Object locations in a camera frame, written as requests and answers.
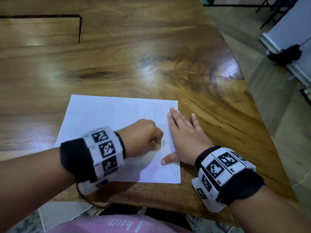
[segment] pink shirt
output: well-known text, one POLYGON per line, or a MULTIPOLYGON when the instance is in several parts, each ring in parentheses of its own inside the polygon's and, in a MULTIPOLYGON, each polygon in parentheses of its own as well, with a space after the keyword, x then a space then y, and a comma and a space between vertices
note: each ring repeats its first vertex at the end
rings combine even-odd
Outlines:
POLYGON ((47 233, 190 233, 172 223, 158 221, 146 215, 106 215, 77 219, 60 224, 47 233))

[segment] tiled floor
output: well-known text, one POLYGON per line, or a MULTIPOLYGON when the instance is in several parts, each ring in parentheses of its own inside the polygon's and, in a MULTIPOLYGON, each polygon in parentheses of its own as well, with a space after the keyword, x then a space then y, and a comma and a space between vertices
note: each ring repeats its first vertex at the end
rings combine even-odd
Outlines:
MULTIPOLYGON (((258 41, 263 32, 272 27, 267 25, 260 30, 262 23, 271 14, 268 8, 255 13, 255 8, 206 7, 230 46, 248 87, 255 99, 259 112, 283 162, 286 172, 294 185, 302 210, 311 217, 311 107, 301 96, 302 84, 296 79, 288 80, 291 74, 265 56, 266 48, 258 41)), ((91 216, 90 210, 84 213, 91 216)), ((188 216, 195 232, 243 232, 239 228, 206 219, 188 216)), ((15 232, 43 232, 42 225, 27 227, 38 222, 38 212, 10 230, 15 232)))

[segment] sheet of paper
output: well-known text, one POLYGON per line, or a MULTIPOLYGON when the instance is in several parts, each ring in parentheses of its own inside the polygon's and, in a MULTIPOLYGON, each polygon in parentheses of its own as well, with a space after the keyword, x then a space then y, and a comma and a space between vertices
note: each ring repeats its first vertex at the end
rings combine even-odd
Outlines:
POLYGON ((110 126, 113 130, 126 127, 139 119, 153 120, 164 136, 159 151, 149 152, 138 160, 126 160, 115 181, 180 184, 179 163, 162 166, 161 159, 174 152, 167 123, 169 108, 178 109, 177 101, 138 98, 71 95, 55 147, 64 141, 80 138, 83 132, 110 126))

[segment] glossy wooden tabletop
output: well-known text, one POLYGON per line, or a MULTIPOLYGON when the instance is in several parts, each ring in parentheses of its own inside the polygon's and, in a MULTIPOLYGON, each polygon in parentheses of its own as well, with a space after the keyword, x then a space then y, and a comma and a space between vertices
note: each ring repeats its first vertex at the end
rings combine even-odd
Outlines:
MULTIPOLYGON (((52 32, 43 43, 0 38, 1 160, 52 148, 71 94, 178 100, 214 144, 255 164, 267 186, 297 205, 234 56, 199 0, 0 0, 0 15, 61 14, 83 18, 80 44, 78 19, 52 21, 59 42, 52 32)), ((31 27, 18 29, 15 38, 35 39, 25 34, 31 27)), ((236 225, 227 209, 205 208, 191 185, 196 176, 181 163, 181 184, 111 183, 88 198, 236 225)), ((71 187, 53 200, 82 199, 71 187)))

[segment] hand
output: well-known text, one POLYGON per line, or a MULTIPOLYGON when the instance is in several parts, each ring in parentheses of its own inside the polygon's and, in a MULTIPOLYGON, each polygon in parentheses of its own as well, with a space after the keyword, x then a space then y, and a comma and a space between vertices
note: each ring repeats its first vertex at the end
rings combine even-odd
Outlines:
POLYGON ((163 132, 154 121, 140 119, 137 122, 117 131, 126 151, 126 158, 133 158, 149 151, 156 150, 161 145, 163 132))
POLYGON ((174 141, 175 152, 165 156, 161 160, 162 165, 179 161, 194 165, 196 158, 204 150, 214 146, 200 127, 195 114, 192 114, 191 118, 193 125, 179 110, 170 108, 167 120, 174 141))

